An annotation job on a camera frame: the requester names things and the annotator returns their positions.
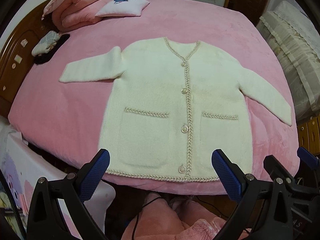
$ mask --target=black garment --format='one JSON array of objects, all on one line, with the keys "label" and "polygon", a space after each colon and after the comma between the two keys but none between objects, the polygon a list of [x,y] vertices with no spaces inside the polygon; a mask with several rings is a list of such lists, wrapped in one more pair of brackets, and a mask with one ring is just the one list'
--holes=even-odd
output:
[{"label": "black garment", "polygon": [[57,52],[57,50],[70,38],[70,34],[63,34],[60,39],[57,41],[57,44],[50,50],[48,53],[44,53],[42,55],[35,56],[34,62],[36,64],[43,64],[48,62],[53,55]]}]

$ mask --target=cardigan sleeve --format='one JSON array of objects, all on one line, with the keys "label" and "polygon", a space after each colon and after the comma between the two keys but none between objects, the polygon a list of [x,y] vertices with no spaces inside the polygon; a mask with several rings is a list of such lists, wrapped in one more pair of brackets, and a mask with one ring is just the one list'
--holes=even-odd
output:
[{"label": "cardigan sleeve", "polygon": [[292,110],[284,97],[257,73],[241,67],[238,77],[242,93],[264,105],[282,122],[292,126]]},{"label": "cardigan sleeve", "polygon": [[59,81],[90,82],[114,79],[124,72],[120,47],[114,47],[106,54],[89,57],[67,64]]}]

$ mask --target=wooden headboard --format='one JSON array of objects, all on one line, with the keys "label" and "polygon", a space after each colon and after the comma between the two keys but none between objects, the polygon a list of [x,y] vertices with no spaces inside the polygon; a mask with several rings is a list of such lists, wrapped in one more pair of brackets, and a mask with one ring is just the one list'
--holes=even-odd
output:
[{"label": "wooden headboard", "polygon": [[51,15],[41,20],[50,0],[35,7],[16,26],[0,54],[0,115],[7,118],[13,100],[33,65],[31,51],[48,31],[58,31]]}]

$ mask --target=person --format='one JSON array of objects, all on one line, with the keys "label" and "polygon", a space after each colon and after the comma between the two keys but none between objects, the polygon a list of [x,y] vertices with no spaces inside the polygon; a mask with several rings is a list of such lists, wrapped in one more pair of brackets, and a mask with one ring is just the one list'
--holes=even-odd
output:
[{"label": "person", "polygon": [[[151,192],[121,240],[212,240],[225,222],[191,199],[174,198],[168,204]],[[244,231],[239,239],[247,236]]]}]

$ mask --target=blue gripper pad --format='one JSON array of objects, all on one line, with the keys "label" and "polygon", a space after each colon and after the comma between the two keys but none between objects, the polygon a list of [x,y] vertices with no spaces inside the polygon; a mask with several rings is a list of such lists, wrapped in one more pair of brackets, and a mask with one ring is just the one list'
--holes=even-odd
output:
[{"label": "blue gripper pad", "polygon": [[297,155],[306,165],[309,166],[310,169],[316,170],[318,168],[319,160],[305,148],[299,147],[297,150]]},{"label": "blue gripper pad", "polygon": [[97,159],[95,163],[87,163],[87,164],[93,164],[93,165],[90,168],[90,170],[87,172],[87,175],[81,181],[81,184],[79,185],[78,196],[82,203],[84,201],[91,199],[100,180],[102,179],[102,176],[104,175],[104,173],[106,172],[110,164],[109,152],[105,149],[100,151],[99,151],[100,157]]},{"label": "blue gripper pad", "polygon": [[238,181],[217,150],[212,153],[211,162],[229,198],[239,203],[242,198],[241,183]]}]

